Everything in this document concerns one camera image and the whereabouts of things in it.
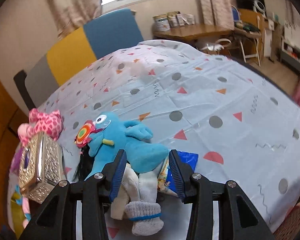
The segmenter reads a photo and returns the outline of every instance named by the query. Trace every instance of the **bed sheet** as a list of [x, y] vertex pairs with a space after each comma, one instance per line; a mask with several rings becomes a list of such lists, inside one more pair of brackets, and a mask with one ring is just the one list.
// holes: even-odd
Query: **bed sheet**
[[[78, 130], [102, 111], [113, 111], [150, 127], [151, 142], [197, 153], [195, 171], [209, 180], [237, 181], [272, 231], [300, 195], [300, 108], [239, 63], [181, 42], [143, 41], [113, 52], [71, 78], [39, 109], [59, 109], [64, 118], [58, 143], [69, 181], [79, 162]], [[191, 205], [168, 195], [159, 203], [165, 225], [147, 239], [186, 239]], [[106, 213], [106, 224], [112, 239], [138, 239], [131, 221]]]

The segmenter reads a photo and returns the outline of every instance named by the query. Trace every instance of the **blue stuffed bird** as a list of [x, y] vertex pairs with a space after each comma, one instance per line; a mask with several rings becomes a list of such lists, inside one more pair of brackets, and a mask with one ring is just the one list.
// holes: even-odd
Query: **blue stuffed bird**
[[127, 160], [136, 173], [145, 173], [156, 168], [169, 154], [162, 144], [146, 143], [153, 137], [152, 131], [139, 121], [121, 121], [112, 112], [103, 112], [93, 122], [89, 134], [89, 157], [94, 158], [89, 178], [113, 162], [120, 149], [127, 153]]

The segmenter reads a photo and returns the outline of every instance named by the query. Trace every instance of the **gold tissue box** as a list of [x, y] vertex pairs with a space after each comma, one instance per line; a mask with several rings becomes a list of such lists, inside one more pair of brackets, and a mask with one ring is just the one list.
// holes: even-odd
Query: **gold tissue box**
[[22, 152], [19, 168], [21, 195], [42, 203], [63, 179], [66, 178], [62, 168], [60, 145], [46, 133], [37, 133]]

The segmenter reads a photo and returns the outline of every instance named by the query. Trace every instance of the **blue package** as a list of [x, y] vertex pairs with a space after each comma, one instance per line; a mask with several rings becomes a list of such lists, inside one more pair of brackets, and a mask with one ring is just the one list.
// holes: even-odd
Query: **blue package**
[[[178, 152], [178, 155], [180, 157], [180, 160], [183, 163], [187, 163], [191, 166], [192, 170], [194, 171], [199, 155], [196, 153], [188, 153], [188, 152]], [[158, 190], [160, 192], [177, 196], [176, 194], [176, 186], [173, 182], [172, 174], [169, 168], [169, 159], [168, 157], [165, 159], [159, 178], [158, 178]]]

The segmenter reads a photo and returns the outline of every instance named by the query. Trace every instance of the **plush toy eye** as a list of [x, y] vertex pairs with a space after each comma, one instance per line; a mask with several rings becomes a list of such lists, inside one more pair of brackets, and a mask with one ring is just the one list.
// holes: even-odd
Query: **plush toy eye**
[[96, 124], [102, 123], [106, 118], [107, 116], [105, 114], [99, 115], [97, 117]]

